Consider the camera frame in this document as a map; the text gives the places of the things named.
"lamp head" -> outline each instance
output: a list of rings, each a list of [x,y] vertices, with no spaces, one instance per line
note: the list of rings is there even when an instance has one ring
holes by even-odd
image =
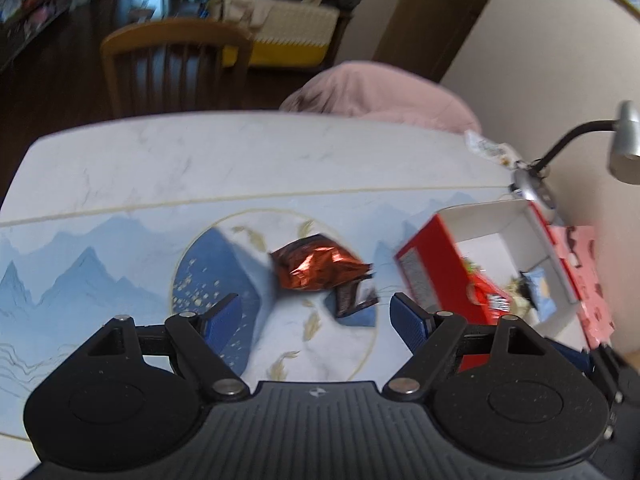
[[[640,184],[640,114],[631,101],[620,104],[609,152],[609,173],[627,184]]]

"metal rivet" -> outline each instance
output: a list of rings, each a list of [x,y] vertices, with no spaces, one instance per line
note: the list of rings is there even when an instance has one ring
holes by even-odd
[[[220,379],[213,383],[217,394],[233,397],[244,392],[244,383],[238,379]]]
[[[389,381],[389,388],[397,394],[408,395],[420,389],[420,383],[409,377],[398,377]]]

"desk lamp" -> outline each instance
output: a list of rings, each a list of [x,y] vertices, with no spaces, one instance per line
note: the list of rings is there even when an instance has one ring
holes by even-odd
[[[640,184],[640,114],[631,101],[620,103],[616,120],[580,124],[556,142],[540,160],[513,171],[512,194],[535,202],[548,222],[556,216],[556,203],[544,183],[542,170],[576,137],[589,132],[613,132],[609,173],[627,184]]]

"lamp arm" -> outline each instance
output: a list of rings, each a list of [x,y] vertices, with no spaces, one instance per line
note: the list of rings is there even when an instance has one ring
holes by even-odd
[[[547,152],[547,154],[529,168],[529,173],[538,174],[551,160],[562,151],[562,149],[575,137],[589,132],[612,132],[615,130],[616,121],[590,121],[580,124],[568,132],[562,139]]]

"white marble tabletop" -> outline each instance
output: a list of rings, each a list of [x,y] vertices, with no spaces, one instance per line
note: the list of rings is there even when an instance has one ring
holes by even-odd
[[[469,153],[454,134],[310,114],[164,115],[38,140],[0,222],[274,194],[506,189],[509,182],[507,170]],[[20,478],[36,462],[30,444],[0,436],[0,480]]]

